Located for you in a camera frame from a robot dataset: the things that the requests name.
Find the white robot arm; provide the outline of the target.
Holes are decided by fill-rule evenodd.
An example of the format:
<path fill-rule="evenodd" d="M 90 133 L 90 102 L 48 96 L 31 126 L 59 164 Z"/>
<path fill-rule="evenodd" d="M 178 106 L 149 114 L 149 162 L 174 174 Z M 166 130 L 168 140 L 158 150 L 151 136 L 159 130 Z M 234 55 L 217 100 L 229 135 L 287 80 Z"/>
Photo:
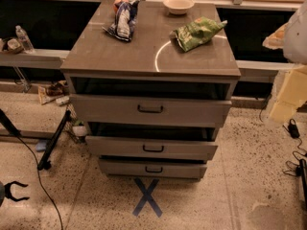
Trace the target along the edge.
<path fill-rule="evenodd" d="M 269 114 L 278 123 L 290 120 L 307 102 L 307 1 L 286 25 L 283 55 L 295 66 L 285 74 Z"/>

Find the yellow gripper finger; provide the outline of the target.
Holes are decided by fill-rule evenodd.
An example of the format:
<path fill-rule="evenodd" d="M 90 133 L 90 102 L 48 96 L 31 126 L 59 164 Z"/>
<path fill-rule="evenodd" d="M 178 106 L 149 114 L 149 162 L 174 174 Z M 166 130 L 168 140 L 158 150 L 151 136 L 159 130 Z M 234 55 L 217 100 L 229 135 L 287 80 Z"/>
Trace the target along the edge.
<path fill-rule="evenodd" d="M 269 118 L 277 123 L 289 121 L 307 102 L 307 65 L 297 64 L 285 74 Z"/>

